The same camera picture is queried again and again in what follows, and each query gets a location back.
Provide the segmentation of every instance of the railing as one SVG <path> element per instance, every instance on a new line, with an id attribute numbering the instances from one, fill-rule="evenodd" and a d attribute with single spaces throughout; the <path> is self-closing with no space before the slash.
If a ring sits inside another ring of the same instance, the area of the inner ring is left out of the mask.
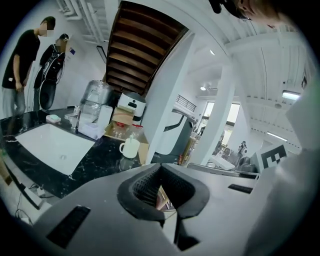
<path id="1" fill-rule="evenodd" d="M 177 102 L 178 104 L 182 105 L 183 107 L 185 107 L 186 109 L 192 112 L 194 112 L 197 107 L 195 104 L 192 104 L 189 100 L 182 97 L 181 95 L 178 95 L 178 97 L 176 97 L 175 102 Z"/>

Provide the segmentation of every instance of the jeans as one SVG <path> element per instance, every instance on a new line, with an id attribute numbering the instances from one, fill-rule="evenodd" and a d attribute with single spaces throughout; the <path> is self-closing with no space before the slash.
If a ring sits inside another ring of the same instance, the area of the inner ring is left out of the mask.
<path id="1" fill-rule="evenodd" d="M 2 109 L 6 118 L 22 115 L 26 110 L 25 92 L 2 87 Z"/>

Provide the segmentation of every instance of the wooden staircase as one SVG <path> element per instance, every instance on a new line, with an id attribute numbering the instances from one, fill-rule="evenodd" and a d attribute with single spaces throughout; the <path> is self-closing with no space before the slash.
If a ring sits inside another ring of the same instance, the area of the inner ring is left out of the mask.
<path id="1" fill-rule="evenodd" d="M 188 29 L 162 12 L 122 1 L 109 39 L 103 81 L 145 96 L 159 67 Z"/>

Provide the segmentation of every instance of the ceiling light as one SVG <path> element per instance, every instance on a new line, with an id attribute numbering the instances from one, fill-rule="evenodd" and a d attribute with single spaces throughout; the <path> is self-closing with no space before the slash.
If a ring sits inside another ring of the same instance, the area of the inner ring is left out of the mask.
<path id="1" fill-rule="evenodd" d="M 282 137 L 280 137 L 280 136 L 278 136 L 278 135 L 275 135 L 275 134 L 273 134 L 273 133 L 271 133 L 271 132 L 267 132 L 267 134 L 269 134 L 269 135 L 271 135 L 271 136 L 273 136 L 273 137 L 276 137 L 276 138 L 278 138 L 278 139 L 280 139 L 280 140 L 283 140 L 283 141 L 285 141 L 285 142 L 287 142 L 288 140 L 286 139 L 286 138 L 282 138 Z"/>
<path id="2" fill-rule="evenodd" d="M 294 100 L 296 101 L 300 97 L 300 93 L 294 92 L 294 91 L 289 91 L 289 90 L 284 90 L 282 92 L 282 97 L 289 99 L 289 100 Z"/>

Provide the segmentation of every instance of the soap dish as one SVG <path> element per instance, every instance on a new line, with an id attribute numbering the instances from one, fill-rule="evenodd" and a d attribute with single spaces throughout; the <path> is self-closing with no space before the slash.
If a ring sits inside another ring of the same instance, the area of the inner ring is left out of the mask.
<path id="1" fill-rule="evenodd" d="M 56 114 L 50 114 L 50 115 L 47 115 L 45 117 L 46 121 L 47 122 L 50 122 L 50 123 L 58 123 L 61 121 L 61 118 L 59 116 L 57 116 Z"/>

